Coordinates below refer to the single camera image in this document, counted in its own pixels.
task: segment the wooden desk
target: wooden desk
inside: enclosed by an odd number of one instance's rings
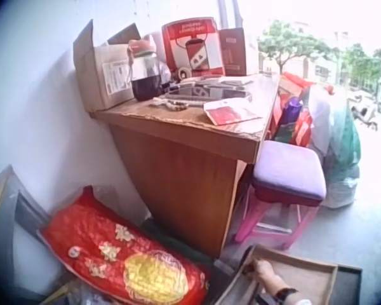
[[[278,87],[254,76],[249,90],[262,118],[214,126],[202,108],[173,112],[130,101],[94,116],[110,124],[139,195],[160,225],[204,253],[224,245],[237,183],[257,158]]]

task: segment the chair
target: chair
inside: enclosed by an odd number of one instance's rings
[[[281,238],[281,248],[286,250],[316,216],[326,196],[326,183],[314,151],[270,140],[261,145],[236,241],[241,243],[251,234]],[[254,230],[273,203],[297,205],[298,226],[291,234]]]

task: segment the wristwatch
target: wristwatch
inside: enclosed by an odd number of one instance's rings
[[[285,302],[286,298],[291,294],[296,294],[298,290],[295,288],[283,288],[275,294],[275,299],[279,302]]]

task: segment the desk top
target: desk top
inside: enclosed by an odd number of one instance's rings
[[[149,107],[151,100],[131,100],[93,115],[108,124],[254,163],[258,144],[265,136],[272,115],[279,76],[258,74],[252,78],[254,82],[247,90],[252,94],[252,103],[260,118],[250,121],[215,126],[202,107],[170,111],[166,107]]]

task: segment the cardboard box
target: cardboard box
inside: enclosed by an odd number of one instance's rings
[[[247,76],[259,72],[257,38],[242,27],[219,31],[226,76]]]
[[[185,69],[192,76],[224,75],[215,20],[211,17],[178,20],[162,27],[166,64],[172,73]]]
[[[104,110],[132,99],[128,81],[128,41],[140,39],[135,24],[118,32],[101,46],[93,45],[93,20],[74,41],[74,65],[84,109]]]

